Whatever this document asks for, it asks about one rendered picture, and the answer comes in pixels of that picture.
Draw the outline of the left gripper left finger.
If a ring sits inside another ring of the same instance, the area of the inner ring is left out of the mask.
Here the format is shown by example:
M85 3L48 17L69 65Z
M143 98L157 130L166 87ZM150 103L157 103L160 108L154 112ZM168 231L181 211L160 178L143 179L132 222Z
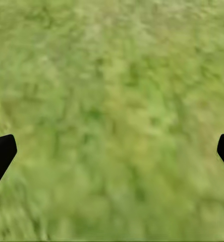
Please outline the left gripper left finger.
M0 180L16 154L17 146L14 135L0 137Z

